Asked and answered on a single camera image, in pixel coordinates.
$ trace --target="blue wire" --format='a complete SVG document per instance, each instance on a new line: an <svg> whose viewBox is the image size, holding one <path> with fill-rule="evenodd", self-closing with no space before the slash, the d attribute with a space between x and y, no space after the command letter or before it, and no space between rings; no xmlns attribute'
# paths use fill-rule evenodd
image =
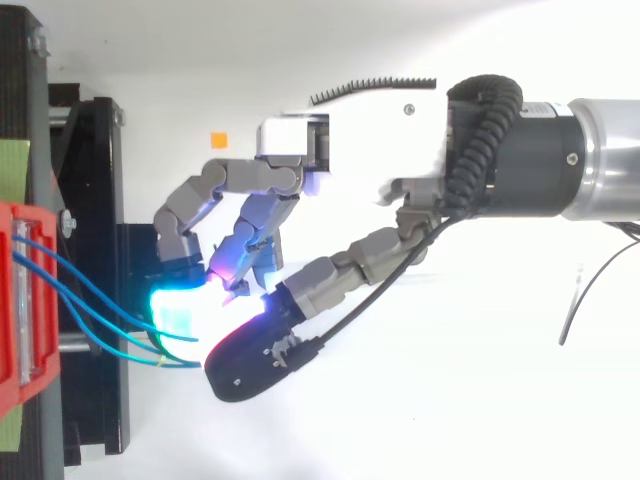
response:
<svg viewBox="0 0 640 480"><path fill-rule="evenodd" d="M13 253L13 260L16 263L22 265L23 267L28 268L29 270L31 270L36 275L39 275L40 277L42 277L42 279L45 282L47 282L49 285L51 285L58 293L63 294L67 298L73 300L74 303L79 305L84 311L86 311L89 315L91 315L93 318L95 318L98 322L103 324L105 327L107 327L112 332L117 333L118 335L122 335L124 338L129 340L131 343L139 346L140 348L142 348L144 350L147 350L148 352L155 353L157 355L162 355L162 352L160 352L160 350L158 350L156 348L153 348L153 347L150 347L148 345L145 345L141 341L139 341L139 340L135 339L134 337L130 336L125 331L119 329L117 326L115 326L109 320L107 320L102 315L100 315L98 312L96 312L91 307L89 307L89 305L87 305L84 301L82 301L80 298L78 298L78 296L75 295L71 290L69 290L64 284L62 284L59 280L57 280L55 277L50 275L49 272L47 272L44 269L40 268L40 266L38 266L35 263L33 263L27 257L25 257L23 255L20 255L19 253L14 252Z"/></svg>
<svg viewBox="0 0 640 480"><path fill-rule="evenodd" d="M194 366L192 366L192 365L183 365L183 364L179 364L179 363L176 363L176 364L174 364L174 363L158 364L157 362L154 362L152 360L146 360L144 358L135 357L133 355L129 355L127 353L122 353L119 350L116 350L111 345L108 345L108 344L104 343L102 340L100 340L91 331L91 329L89 329L89 327L87 327L87 325L82 320L82 317L80 316L78 311L75 309L75 307L71 303L71 300L69 300L69 298L64 293L58 292L58 295L60 296L60 299L64 302L64 304L67 306L67 308L69 309L69 312L71 312L71 315L73 316L73 318L75 318L76 323L78 324L78 327L80 327L80 330L82 330L84 332L84 334L87 337L89 337L91 340L93 340L97 345L99 345L100 347L102 347L104 350L106 350L107 352L111 353L112 355L115 355L116 357L119 357L119 358L124 358L125 360L129 360L131 362L141 363L143 365L151 365L153 367L194 368Z"/></svg>
<svg viewBox="0 0 640 480"><path fill-rule="evenodd" d="M98 322L102 323L105 327L107 327L109 330L111 330L114 333L117 333L119 335L122 335L124 338L126 338L128 341L130 341L131 343L139 346L140 348L147 350L151 353L155 353L157 355L162 355L162 352L160 352L159 350L150 347L148 345L145 345L144 343L140 342L139 340L135 339L134 337L132 337L131 335L127 334L126 332L124 332L123 330L121 330L120 328L118 328L117 326L115 326L114 324L112 324L111 322L109 322L106 318L104 318L102 315L100 315L98 312L96 312L95 310L93 310L89 305L87 305L84 301L82 301L80 298L78 298L71 290L69 290L64 284L62 284L60 281L58 281L55 277L53 277L52 275L50 275L47 271L45 271L44 269L42 269L41 267L39 267L38 265L36 265L35 263L33 263L31 260L29 260L28 258L24 257L23 255L20 255L19 253L13 252L13 260L22 265L25 268L28 268L29 270L31 270L33 273L35 273L36 275L40 276L45 282L47 282L49 285L51 285L51 287L53 287L57 292L58 295L60 295L60 298L63 300L63 302L67 305L67 307L69 308L69 311L71 312L71 315L73 315L74 319L76 320L76 323L78 323L78 326L80 327L80 329L89 337L91 338L96 344L100 345L101 347L103 347L105 350L113 353L113 351L116 351L115 349L113 349L110 346L106 346L108 348L105 347L105 343L100 340L98 337L96 337L93 332L91 332L91 330L88 329L88 327L86 326L86 324L84 323L84 321L82 320L82 317L80 316L80 314L78 313L78 311L75 309L75 307L73 306L73 304L69 303L70 299L73 300L74 303L76 303L77 305L79 305L83 310L85 310L89 315L91 315L93 318L95 318ZM138 361L137 357L132 357L132 359L134 361ZM147 364L147 365L156 365L156 362L153 361L147 361L145 360L143 363ZM186 360L182 360L181 361L181 365L175 365L175 366L169 366L172 364L166 364L168 365L167 368L179 368L179 367L183 367L183 368L194 368L194 367L199 367L200 364L197 362L188 362Z"/></svg>
<svg viewBox="0 0 640 480"><path fill-rule="evenodd" d="M41 252L43 252L43 253L47 254L48 256L50 256L51 258L55 259L60 265L62 265L67 270L69 270L73 275L75 275L78 278L78 280L80 280L89 290L91 290L100 300L102 300L104 303L106 303L107 306L111 310L113 310L118 315L120 315L126 322L129 322L130 324L135 325L136 327L141 328L141 329L143 329L145 331L152 332L152 333L155 333L155 334L158 334L158 335L163 335L163 336L168 337L168 338L175 338L176 340L182 340L182 341L185 341L185 342L197 342L198 341L197 338L183 337L183 336L180 336L180 335L175 335L173 333L163 332L161 330L158 330L158 329L152 327L151 325L148 325L148 324L146 324L144 322L141 322L140 320L138 320L137 318L135 318L131 314L129 314L126 311L124 311L117 303L115 303L113 300L111 300L109 297L107 297L107 295L105 295L104 292L102 292L102 290L100 290L98 287L96 287L91 282L91 280L89 280L80 270L78 270L70 262L65 260L63 257L58 255L57 253L53 252L52 250L49 250L47 247L45 247L43 245L40 245L37 242L33 242L33 241L28 240L28 239L26 239L24 237L21 237L19 235L13 235L11 237L11 239L16 241L16 242L21 242L21 243L24 243L26 245L29 245L30 247L35 248L36 250L40 250Z"/></svg>

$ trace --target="silver metal cylinder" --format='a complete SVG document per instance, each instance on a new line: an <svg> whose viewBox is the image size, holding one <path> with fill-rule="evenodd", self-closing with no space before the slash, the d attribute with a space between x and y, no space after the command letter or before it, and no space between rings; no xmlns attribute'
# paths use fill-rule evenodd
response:
<svg viewBox="0 0 640 480"><path fill-rule="evenodd" d="M61 333L58 349L60 353L80 353L90 351L91 347L83 333Z"/></svg>
<svg viewBox="0 0 640 480"><path fill-rule="evenodd" d="M640 101L578 99L586 159L580 188L562 216L569 220L640 219Z"/></svg>
<svg viewBox="0 0 640 480"><path fill-rule="evenodd" d="M64 127L70 111L68 107L49 107L49 127Z"/></svg>

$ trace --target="black coiled cable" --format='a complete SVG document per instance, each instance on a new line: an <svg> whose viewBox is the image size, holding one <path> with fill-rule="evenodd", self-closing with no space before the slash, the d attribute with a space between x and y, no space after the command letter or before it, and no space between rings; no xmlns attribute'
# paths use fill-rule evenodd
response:
<svg viewBox="0 0 640 480"><path fill-rule="evenodd" d="M452 101L490 101L482 123L455 160L446 183L441 213L464 219L475 214L489 166L522 108L522 89L510 78L481 75L458 83L447 96Z"/></svg>

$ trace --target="black metal cylinder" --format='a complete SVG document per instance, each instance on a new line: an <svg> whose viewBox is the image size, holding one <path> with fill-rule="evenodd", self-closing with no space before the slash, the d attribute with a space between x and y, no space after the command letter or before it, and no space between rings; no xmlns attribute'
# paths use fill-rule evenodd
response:
<svg viewBox="0 0 640 480"><path fill-rule="evenodd" d="M484 112L481 105L450 102L448 173L484 118ZM578 191L584 163L584 135L577 119L570 114L558 116L548 104L525 104L489 168L476 215L559 215Z"/></svg>

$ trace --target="green tape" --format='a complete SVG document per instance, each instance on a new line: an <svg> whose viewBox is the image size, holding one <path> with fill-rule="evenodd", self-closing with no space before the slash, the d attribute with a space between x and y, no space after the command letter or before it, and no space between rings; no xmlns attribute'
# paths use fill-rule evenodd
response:
<svg viewBox="0 0 640 480"><path fill-rule="evenodd" d="M24 203L29 147L28 140L0 139L0 202ZM21 429L22 405L18 405L0 419L0 452L18 451Z"/></svg>
<svg viewBox="0 0 640 480"><path fill-rule="evenodd" d="M21 428L22 405L18 405L0 420L0 452L17 452L20 449Z"/></svg>
<svg viewBox="0 0 640 480"><path fill-rule="evenodd" d="M29 140L0 139L0 202L24 203Z"/></svg>

